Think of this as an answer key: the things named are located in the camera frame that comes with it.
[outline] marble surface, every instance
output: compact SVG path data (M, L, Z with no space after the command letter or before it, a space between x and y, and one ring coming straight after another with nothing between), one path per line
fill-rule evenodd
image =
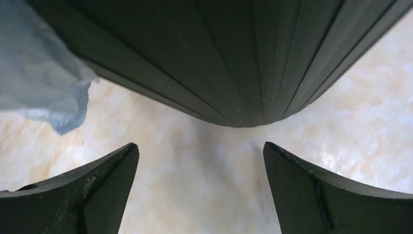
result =
M121 234L280 233L262 148L272 141L345 177L413 193L413 13L328 92L253 129L204 123L102 80L85 123L62 137L0 113L0 190L16 190L135 142Z

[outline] translucent plastic bag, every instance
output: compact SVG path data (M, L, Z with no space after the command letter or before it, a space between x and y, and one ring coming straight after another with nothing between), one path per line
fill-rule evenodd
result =
M86 115L97 75L22 0L0 0L0 111L19 111L65 134Z

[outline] plastic bag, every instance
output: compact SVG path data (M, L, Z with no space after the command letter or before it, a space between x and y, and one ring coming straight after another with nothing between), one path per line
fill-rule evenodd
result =
M22 0L0 0L0 111L19 111L65 134L86 115L94 71Z

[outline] beige tile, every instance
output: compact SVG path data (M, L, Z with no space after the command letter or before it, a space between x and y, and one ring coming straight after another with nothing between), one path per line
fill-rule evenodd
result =
M413 193L413 13L304 111L268 126L214 126L94 83L85 123L60 137L0 114L0 190L56 176L128 142L141 157L120 233L279 232L262 148L272 141L348 178Z

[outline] floor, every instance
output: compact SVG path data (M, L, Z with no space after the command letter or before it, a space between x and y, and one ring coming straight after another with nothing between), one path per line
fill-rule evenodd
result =
M16 190L135 142L121 234L280 233L262 148L272 141L345 177L413 194L413 12L327 93L253 129L204 123L101 80L64 136L0 114L0 190Z

